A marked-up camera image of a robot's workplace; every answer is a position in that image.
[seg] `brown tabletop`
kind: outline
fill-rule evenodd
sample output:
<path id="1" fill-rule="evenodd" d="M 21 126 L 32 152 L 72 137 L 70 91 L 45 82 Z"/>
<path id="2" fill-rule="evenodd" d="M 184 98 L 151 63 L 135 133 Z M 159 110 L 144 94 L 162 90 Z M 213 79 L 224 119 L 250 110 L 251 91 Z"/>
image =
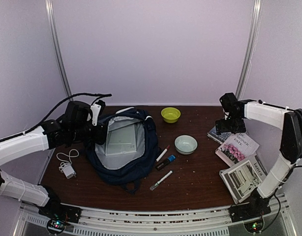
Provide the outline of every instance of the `brown tabletop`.
<path id="1" fill-rule="evenodd" d="M 106 107 L 104 113 L 111 113 L 122 107 Z M 218 143 L 207 137 L 216 119 L 222 117 L 221 107 L 180 106 L 181 117 L 177 123 L 168 124 L 162 120 L 161 106 L 142 106 L 152 115 L 157 129 L 159 146 L 171 145 L 163 157 L 170 154 L 176 160 L 157 171 L 155 168 L 141 181 L 141 187 L 135 195 L 125 192 L 119 186 L 105 184 L 84 155 L 73 158 L 76 177 L 66 179 L 60 173 L 60 161 L 56 153 L 68 153 L 70 149 L 82 149 L 82 145 L 56 149 L 47 167 L 42 183 L 52 187 L 63 203 L 83 207 L 95 207 L 114 210 L 183 210 L 219 207 L 233 203 L 230 193 L 219 176 L 219 171 L 228 166 L 218 158 L 214 151 Z M 187 134 L 198 142 L 196 151 L 188 156 L 180 155 L 174 147 L 177 136 Z M 166 173 L 169 176 L 154 191 L 149 188 Z"/>

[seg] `marker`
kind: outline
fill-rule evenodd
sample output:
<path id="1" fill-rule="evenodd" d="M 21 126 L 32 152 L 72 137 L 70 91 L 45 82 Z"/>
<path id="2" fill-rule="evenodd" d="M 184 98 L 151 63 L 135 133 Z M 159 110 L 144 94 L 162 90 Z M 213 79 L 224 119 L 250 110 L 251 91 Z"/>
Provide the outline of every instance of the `marker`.
<path id="1" fill-rule="evenodd" d="M 161 182 L 163 182 L 168 176 L 170 176 L 173 173 L 173 171 L 170 171 L 167 173 L 162 179 L 160 179 L 158 182 L 156 182 L 154 185 L 150 187 L 150 190 L 153 191 L 157 188 L 157 186 L 160 185 Z"/>
<path id="2" fill-rule="evenodd" d="M 161 155 L 159 155 L 159 157 L 156 159 L 156 162 L 158 162 L 164 156 L 164 154 L 167 152 L 168 149 L 170 149 L 169 145 L 164 149 Z"/>
<path id="3" fill-rule="evenodd" d="M 170 155 L 168 158 L 166 158 L 164 161 L 162 161 L 160 164 L 158 164 L 155 168 L 159 171 L 163 169 L 165 166 L 170 164 L 172 161 L 174 161 L 176 157 L 174 155 Z"/>

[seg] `magazine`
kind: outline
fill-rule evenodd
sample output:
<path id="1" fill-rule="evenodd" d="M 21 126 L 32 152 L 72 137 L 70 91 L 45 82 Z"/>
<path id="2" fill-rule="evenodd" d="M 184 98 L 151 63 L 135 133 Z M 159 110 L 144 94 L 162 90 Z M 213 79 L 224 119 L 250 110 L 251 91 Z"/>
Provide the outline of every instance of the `magazine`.
<path id="1" fill-rule="evenodd" d="M 227 170 L 220 171 L 220 176 L 229 189 L 235 204 L 243 202 L 251 192 L 266 178 L 267 172 L 254 154 Z"/>
<path id="2" fill-rule="evenodd" d="M 207 136 L 209 138 L 211 138 L 212 140 L 222 144 L 224 143 L 224 141 L 231 136 L 231 132 L 226 132 L 226 133 L 222 133 L 220 135 L 217 135 L 216 134 L 216 129 L 215 127 L 213 127 L 208 133 L 207 133 Z"/>
<path id="3" fill-rule="evenodd" d="M 245 133 L 232 134 L 217 148 L 217 154 L 228 166 L 233 166 L 246 157 L 253 155 L 259 144 Z"/>

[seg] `gray wall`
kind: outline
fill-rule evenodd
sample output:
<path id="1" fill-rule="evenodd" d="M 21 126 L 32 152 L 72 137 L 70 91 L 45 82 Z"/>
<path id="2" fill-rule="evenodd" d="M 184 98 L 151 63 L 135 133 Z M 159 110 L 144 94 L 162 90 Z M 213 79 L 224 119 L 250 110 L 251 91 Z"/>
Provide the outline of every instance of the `gray wall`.
<path id="1" fill-rule="evenodd" d="M 244 98 L 302 108 L 302 1 L 265 0 Z M 268 168 L 277 158 L 281 132 L 250 121 L 248 131 L 260 145 Z M 302 235 L 302 169 L 283 186 Z"/>
<path id="2" fill-rule="evenodd" d="M 236 90 L 253 0 L 54 0 L 73 93 L 111 104 L 219 105 Z"/>
<path id="3" fill-rule="evenodd" d="M 0 138 L 30 128 L 64 97 L 45 2 L 0 0 Z M 37 183 L 47 155 L 28 155 L 2 169 Z M 0 236 L 11 234 L 18 206 L 0 196 Z"/>

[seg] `white marker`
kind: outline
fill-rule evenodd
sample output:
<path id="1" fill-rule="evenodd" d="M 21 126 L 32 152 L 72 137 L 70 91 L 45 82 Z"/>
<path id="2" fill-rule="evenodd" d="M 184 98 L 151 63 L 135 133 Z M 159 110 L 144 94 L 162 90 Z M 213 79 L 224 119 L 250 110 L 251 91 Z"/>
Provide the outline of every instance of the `white marker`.
<path id="1" fill-rule="evenodd" d="M 163 182 L 168 176 L 170 176 L 173 173 L 173 171 L 170 171 L 167 173 L 162 179 L 160 179 L 158 182 L 156 182 L 154 185 L 150 187 L 150 190 L 153 191 L 157 188 L 157 186 L 160 185 L 161 182 Z"/>
<path id="2" fill-rule="evenodd" d="M 170 149 L 169 145 L 164 149 L 161 155 L 159 155 L 159 157 L 156 159 L 156 162 L 158 162 L 164 156 L 164 154 L 167 152 L 168 149 Z"/>

